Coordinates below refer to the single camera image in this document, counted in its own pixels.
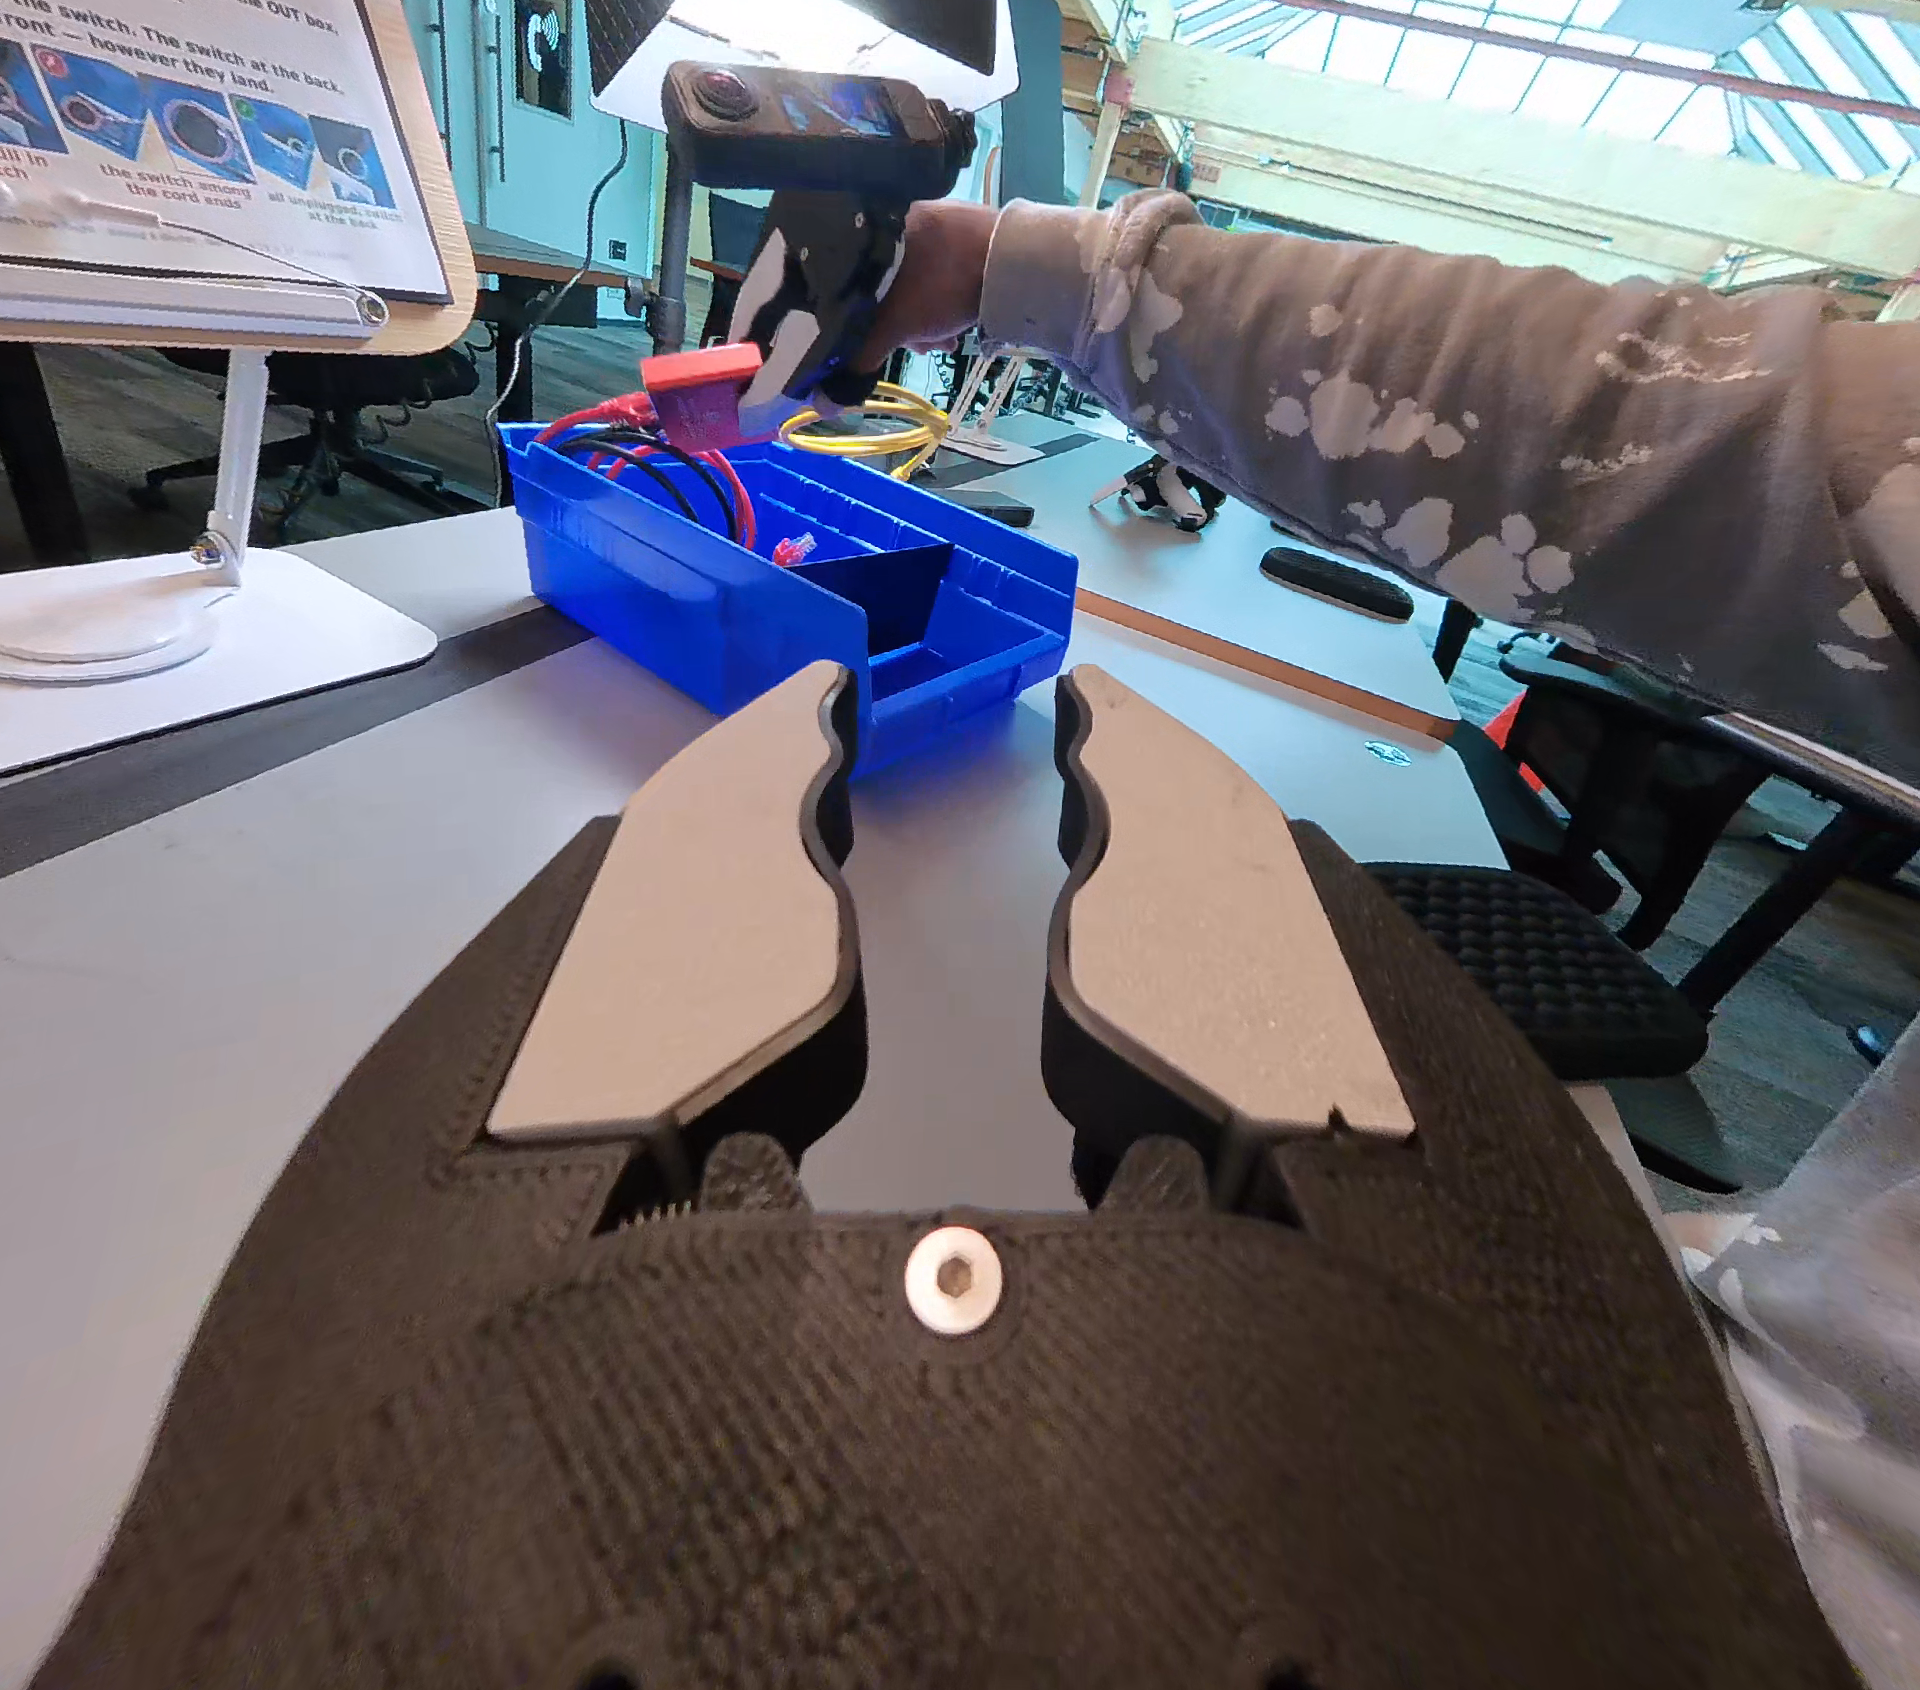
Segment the light stand pole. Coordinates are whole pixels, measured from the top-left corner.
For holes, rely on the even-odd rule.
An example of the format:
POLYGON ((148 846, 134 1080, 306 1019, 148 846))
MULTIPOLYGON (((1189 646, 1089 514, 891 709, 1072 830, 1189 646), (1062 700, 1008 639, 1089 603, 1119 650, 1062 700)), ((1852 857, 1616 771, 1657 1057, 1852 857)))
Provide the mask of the light stand pole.
POLYGON ((698 179, 681 140, 659 137, 659 257, 652 271, 652 295, 647 307, 647 334, 652 354, 681 354, 687 346, 687 262, 691 262, 691 217, 698 179))

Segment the person's right forearm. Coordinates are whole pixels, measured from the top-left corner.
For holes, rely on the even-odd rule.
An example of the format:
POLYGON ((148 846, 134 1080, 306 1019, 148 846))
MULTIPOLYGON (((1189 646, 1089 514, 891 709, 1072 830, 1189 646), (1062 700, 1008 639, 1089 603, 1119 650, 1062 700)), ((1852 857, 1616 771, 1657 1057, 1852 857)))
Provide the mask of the person's right forearm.
POLYGON ((1916 783, 1916 323, 1140 193, 1006 208, 981 339, 1336 551, 1916 783))

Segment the person's right hand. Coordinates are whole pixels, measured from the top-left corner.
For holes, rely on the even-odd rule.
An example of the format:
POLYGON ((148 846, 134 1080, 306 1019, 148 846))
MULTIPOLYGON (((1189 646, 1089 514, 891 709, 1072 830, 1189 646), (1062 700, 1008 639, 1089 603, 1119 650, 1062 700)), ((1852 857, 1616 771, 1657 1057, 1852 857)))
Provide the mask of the person's right hand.
POLYGON ((863 370, 882 370, 893 351, 947 351, 978 329, 996 221, 996 208, 963 199, 924 199, 903 213, 900 257, 869 317, 863 370))

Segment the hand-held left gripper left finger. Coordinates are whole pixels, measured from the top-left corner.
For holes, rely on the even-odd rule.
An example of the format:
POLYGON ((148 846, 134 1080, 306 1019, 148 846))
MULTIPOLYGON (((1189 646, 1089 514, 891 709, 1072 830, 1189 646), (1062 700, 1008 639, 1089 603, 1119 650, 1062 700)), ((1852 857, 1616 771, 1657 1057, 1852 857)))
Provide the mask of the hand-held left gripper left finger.
POLYGON ((800 1156, 866 1078, 845 886, 858 682, 813 662, 626 801, 485 1134, 503 1147, 728 1134, 800 1156))

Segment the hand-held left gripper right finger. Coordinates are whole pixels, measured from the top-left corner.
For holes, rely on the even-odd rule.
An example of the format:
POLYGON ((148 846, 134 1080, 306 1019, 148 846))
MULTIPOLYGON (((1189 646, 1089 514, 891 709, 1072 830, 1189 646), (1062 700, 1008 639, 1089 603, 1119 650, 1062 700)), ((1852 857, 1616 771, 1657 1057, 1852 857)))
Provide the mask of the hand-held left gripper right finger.
POLYGON ((1053 759, 1043 1085, 1078 1144, 1404 1147, 1415 1111, 1280 801, 1095 666, 1056 682, 1053 759))

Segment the black and white device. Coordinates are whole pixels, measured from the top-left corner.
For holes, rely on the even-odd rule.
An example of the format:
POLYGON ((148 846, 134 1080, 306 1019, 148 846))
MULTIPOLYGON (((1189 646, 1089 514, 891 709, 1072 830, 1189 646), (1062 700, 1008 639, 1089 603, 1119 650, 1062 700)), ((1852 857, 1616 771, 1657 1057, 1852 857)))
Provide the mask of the black and white device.
POLYGON ((1086 508, 1100 511, 1109 502, 1128 518, 1172 527, 1176 535, 1204 535, 1229 496, 1162 456, 1145 456, 1123 479, 1100 487, 1086 508))

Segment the blue plastic bin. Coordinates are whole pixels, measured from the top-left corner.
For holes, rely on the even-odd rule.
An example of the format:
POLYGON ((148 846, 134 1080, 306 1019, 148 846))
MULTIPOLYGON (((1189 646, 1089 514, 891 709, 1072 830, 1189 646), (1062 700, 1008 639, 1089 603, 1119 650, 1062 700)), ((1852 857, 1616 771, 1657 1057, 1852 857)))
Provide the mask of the blue plastic bin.
POLYGON ((507 424, 534 597, 716 715, 806 666, 858 685, 858 771, 924 754, 1061 674, 1078 559, 861 462, 742 447, 733 477, 681 456, 588 450, 583 426, 507 424), (858 606, 809 553, 954 544, 924 643, 866 662, 858 606))

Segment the person's grey sweatshirt torso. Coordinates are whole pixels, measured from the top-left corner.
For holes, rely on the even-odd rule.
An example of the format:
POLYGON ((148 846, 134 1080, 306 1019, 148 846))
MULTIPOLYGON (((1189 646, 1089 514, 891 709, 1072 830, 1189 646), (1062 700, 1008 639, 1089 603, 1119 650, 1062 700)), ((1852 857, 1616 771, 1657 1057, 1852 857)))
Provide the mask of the person's grey sweatshirt torso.
POLYGON ((1683 1267, 1826 1625, 1916 1688, 1916 1027, 1683 1267))

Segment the red ethernet switch box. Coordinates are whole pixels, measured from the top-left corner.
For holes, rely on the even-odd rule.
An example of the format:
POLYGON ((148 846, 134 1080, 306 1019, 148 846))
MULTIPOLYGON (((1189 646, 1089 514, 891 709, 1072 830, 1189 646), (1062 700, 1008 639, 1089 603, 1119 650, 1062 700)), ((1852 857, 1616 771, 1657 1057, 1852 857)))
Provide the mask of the red ethernet switch box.
POLYGON ((735 450, 759 441, 759 412, 747 407, 755 374, 759 351, 751 341, 647 354, 637 373, 659 441, 683 456, 735 450))

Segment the black mesh office chair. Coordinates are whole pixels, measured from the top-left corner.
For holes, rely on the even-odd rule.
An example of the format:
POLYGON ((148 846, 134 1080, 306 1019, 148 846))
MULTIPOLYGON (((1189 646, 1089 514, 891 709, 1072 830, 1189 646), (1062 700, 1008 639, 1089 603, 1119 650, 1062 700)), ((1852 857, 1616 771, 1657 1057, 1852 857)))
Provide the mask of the black mesh office chair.
POLYGON ((1492 745, 1454 754, 1503 871, 1371 862, 1366 871, 1568 1085, 1608 1085, 1643 1170, 1738 1196, 1741 1166, 1691 1072, 1702 1011, 1643 952, 1673 926, 1760 765, 1715 745, 1685 700, 1564 656, 1517 650, 1524 685, 1492 745))

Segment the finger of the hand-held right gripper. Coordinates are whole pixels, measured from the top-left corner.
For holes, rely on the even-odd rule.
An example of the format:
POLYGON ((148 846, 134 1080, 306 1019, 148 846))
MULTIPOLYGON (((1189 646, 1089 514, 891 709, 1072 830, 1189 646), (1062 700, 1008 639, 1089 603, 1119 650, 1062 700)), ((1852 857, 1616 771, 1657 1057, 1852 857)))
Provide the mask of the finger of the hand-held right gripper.
POLYGON ((741 278, 741 341, 769 354, 780 323, 806 302, 806 257, 780 226, 766 226, 741 278))
POLYGON ((821 378, 815 358, 766 358, 735 392, 735 447, 766 446, 813 404, 821 378))

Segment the wooden board document stand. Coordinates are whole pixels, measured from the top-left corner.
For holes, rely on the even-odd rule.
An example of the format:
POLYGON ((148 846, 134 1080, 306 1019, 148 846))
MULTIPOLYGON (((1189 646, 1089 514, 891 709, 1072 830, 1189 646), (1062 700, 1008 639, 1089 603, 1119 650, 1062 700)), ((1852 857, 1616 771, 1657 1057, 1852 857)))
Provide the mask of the wooden board document stand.
MULTIPOLYGON (((289 317, 289 307, 327 302, 304 285, 213 281, 205 301, 223 310, 218 322, 187 312, 188 292, 171 278, 128 285, 136 322, 128 312, 67 322, 43 310, 13 317, 3 291, 3 346, 25 354, 38 354, 41 346, 85 346, 226 358, 210 511, 187 548, 3 575, 3 776, 415 668, 438 646, 430 626, 304 559, 250 551, 267 358, 430 354, 473 312, 466 226, 402 0, 368 0, 368 8, 447 265, 447 307, 355 292, 352 322, 337 322, 324 339, 317 323, 289 317)), ((3 281, 17 278, 71 278, 71 271, 3 262, 3 281)))

